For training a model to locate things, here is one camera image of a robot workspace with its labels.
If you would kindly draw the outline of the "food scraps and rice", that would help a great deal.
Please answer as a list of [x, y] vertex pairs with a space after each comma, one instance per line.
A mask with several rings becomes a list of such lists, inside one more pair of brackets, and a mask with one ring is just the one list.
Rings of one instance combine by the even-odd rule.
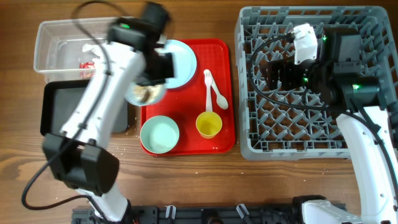
[[161, 92], [161, 86], [139, 86], [133, 89], [134, 99], [139, 103], [153, 103]]

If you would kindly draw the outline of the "light blue bowl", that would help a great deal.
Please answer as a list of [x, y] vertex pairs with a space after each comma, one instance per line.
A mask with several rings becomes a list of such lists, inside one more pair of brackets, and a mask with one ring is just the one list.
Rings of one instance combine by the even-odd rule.
[[124, 97], [132, 105], [147, 106], [158, 103], [164, 97], [165, 92], [164, 84], [140, 86], [131, 82]]

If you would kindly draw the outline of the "red snack wrapper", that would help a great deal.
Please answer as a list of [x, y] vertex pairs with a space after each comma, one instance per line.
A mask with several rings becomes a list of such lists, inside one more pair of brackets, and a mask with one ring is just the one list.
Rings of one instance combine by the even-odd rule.
[[80, 78], [91, 78], [95, 75], [95, 63], [94, 62], [84, 62], [80, 63]]

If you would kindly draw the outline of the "yellow plastic cup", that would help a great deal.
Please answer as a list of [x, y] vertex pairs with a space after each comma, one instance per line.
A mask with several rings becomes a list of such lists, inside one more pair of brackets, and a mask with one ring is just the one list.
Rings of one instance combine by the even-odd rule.
[[221, 117], [213, 111], [202, 112], [196, 119], [196, 128], [205, 139], [215, 137], [221, 131], [222, 125]]

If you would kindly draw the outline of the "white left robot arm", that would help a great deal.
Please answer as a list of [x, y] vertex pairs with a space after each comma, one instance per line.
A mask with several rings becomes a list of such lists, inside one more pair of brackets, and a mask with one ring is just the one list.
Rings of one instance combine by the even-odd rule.
[[160, 37], [170, 20], [162, 5], [148, 2], [138, 18], [109, 25], [103, 53], [83, 97], [58, 134], [42, 149], [53, 176], [86, 198], [106, 223], [129, 223], [131, 204], [117, 185], [119, 160], [107, 147], [126, 93], [137, 86], [163, 86], [174, 76], [173, 58]]

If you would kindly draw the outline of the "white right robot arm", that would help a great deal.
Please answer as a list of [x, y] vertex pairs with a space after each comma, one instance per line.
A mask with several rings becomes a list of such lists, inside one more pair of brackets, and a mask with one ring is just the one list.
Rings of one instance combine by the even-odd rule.
[[396, 223], [397, 158], [388, 104], [378, 77], [361, 73], [360, 33], [353, 28], [326, 28], [317, 37], [312, 26], [302, 24], [283, 35], [294, 45], [293, 56], [261, 67], [271, 90], [304, 87], [319, 94], [320, 109], [335, 116], [351, 154], [361, 197], [356, 218], [313, 198], [298, 206], [302, 223]]

